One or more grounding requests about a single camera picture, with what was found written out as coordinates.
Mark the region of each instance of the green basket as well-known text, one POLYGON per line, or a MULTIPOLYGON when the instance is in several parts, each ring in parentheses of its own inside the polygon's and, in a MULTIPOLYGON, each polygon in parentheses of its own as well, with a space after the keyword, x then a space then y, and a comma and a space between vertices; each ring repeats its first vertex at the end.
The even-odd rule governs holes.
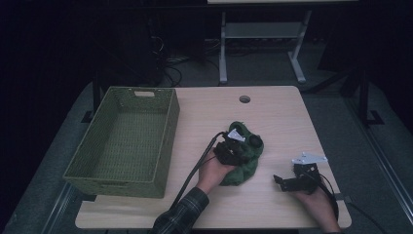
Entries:
POLYGON ((63 178, 86 194, 163 198, 175 89, 110 87, 63 178))

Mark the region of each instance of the plaid sleeve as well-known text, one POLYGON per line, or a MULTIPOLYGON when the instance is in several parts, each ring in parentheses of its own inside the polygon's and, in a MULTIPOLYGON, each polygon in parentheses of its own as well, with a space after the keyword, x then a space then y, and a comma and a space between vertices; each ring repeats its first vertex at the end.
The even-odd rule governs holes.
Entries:
POLYGON ((208 203, 204 191, 192 188, 173 209, 158 216, 150 233, 190 233, 208 203))

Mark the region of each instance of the human hand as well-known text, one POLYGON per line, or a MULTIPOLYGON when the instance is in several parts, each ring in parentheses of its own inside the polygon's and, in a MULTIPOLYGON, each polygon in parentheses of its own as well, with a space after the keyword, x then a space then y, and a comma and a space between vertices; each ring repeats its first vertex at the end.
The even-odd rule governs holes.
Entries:
POLYGON ((320 187, 312 194, 305 191, 291 192, 316 220, 323 232, 341 232, 328 196, 320 187))
POLYGON ((215 154, 213 148, 209 151, 204 159, 204 163, 199 168, 199 179, 197 187, 208 194, 214 187, 224 179, 225 175, 234 170, 236 167, 231 165, 222 165, 215 154))

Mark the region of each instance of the wrist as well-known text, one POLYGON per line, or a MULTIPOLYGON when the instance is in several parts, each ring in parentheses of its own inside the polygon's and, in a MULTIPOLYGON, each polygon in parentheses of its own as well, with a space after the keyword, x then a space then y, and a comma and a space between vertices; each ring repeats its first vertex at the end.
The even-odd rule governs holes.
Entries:
POLYGON ((198 188, 201 189, 203 192, 205 192, 206 195, 209 194, 209 192, 212 190, 212 187, 211 187, 211 186, 209 186, 209 185, 207 185, 207 184, 205 184, 205 183, 201 183, 201 182, 198 182, 197 185, 196 185, 196 187, 198 187, 198 188))
POLYGON ((323 223, 320 223, 320 228, 323 233, 341 233, 341 228, 338 225, 337 221, 331 220, 331 221, 325 221, 323 223))

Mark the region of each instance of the white object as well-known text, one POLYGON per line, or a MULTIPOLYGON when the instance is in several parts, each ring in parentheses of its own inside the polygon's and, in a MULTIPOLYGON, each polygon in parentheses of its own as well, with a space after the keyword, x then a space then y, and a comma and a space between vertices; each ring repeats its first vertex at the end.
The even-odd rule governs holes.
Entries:
POLYGON ((233 129, 233 130, 228 134, 228 137, 229 137, 229 138, 232 138, 232 139, 236 139, 236 140, 242 141, 242 142, 245 141, 245 137, 242 137, 242 136, 237 132, 236 129, 233 129))
POLYGON ((307 165, 307 164, 313 164, 313 163, 325 163, 325 162, 328 162, 327 157, 309 154, 306 152, 303 152, 300 158, 292 160, 293 164, 301 164, 301 165, 307 165))

